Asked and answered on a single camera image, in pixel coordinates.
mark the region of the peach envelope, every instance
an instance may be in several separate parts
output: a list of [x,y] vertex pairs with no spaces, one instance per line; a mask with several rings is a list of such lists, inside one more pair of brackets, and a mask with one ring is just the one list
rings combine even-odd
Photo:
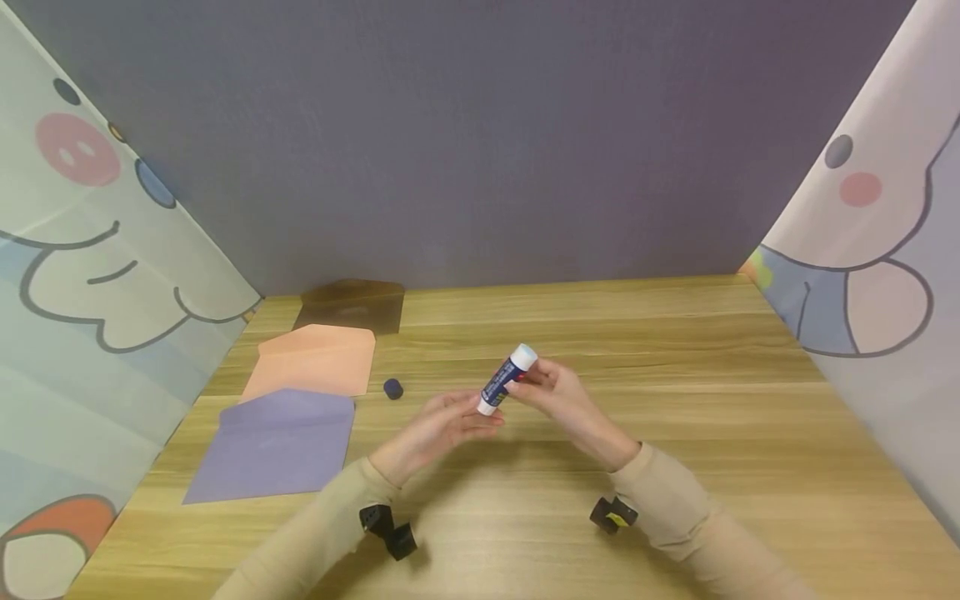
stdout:
[[240,402],[292,388],[336,396],[367,392],[376,339],[368,329],[311,324],[258,347]]

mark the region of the white cap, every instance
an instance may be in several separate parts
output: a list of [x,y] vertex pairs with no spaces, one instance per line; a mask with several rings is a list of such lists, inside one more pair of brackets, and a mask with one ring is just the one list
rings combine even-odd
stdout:
[[510,362],[524,371],[530,371],[530,368],[537,362],[537,353],[526,344],[520,344],[516,347],[514,353],[510,355]]
[[487,402],[483,401],[483,398],[480,398],[480,403],[477,404],[477,412],[485,417],[489,417],[493,414],[493,411],[496,410],[495,406],[490,406]]

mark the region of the yellow tag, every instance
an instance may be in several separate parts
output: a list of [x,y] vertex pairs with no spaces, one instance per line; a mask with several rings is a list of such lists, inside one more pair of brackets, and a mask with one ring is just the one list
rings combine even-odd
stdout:
[[607,513],[607,518],[616,523],[617,527],[630,527],[630,525],[627,524],[627,521],[623,520],[623,517],[617,513]]

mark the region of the hand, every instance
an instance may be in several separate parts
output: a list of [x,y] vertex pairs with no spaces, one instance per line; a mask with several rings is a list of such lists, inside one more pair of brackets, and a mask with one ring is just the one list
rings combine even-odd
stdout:
[[413,420],[370,455],[371,464],[402,488],[414,473],[463,442],[493,437],[504,422],[503,413],[497,409],[485,417],[477,412],[479,402],[473,390],[430,398]]
[[626,467],[640,451],[640,444],[593,403],[577,373],[552,360],[538,359],[523,382],[508,383],[507,391],[556,421],[573,445],[608,472]]

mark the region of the finger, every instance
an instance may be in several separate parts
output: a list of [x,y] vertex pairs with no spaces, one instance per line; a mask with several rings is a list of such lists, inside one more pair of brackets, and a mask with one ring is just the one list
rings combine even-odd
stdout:
[[534,367],[538,372],[543,373],[547,377],[558,377],[560,373],[566,369],[565,366],[549,358],[538,358],[537,362],[534,363]]
[[472,429],[473,427],[499,427],[504,422],[502,417],[486,417],[484,415],[467,415],[460,420],[460,426],[464,429]]
[[445,406],[444,408],[436,411],[433,415],[430,416],[431,419],[436,418],[439,422],[446,425],[447,423],[458,419],[460,417],[465,417],[470,413],[475,413],[477,410],[477,405],[480,404],[480,395],[477,394],[475,397],[457,400]]
[[423,408],[420,410],[422,413],[432,413],[435,410],[449,406],[454,402],[459,402],[462,400],[469,399],[471,396],[479,396],[480,393],[476,390],[455,390],[453,392],[446,392],[438,396],[433,396],[423,404]]
[[474,427],[473,429],[466,429],[462,434],[460,441],[468,442],[470,440],[485,440],[495,436],[497,431],[499,431],[499,429],[496,427]]
[[532,383],[511,381],[507,384],[507,392],[524,404],[544,410],[550,402],[550,393],[541,386]]
[[547,376],[539,370],[534,370],[533,368],[527,372],[527,376],[524,379],[528,382],[536,383],[537,385],[543,385],[547,382]]

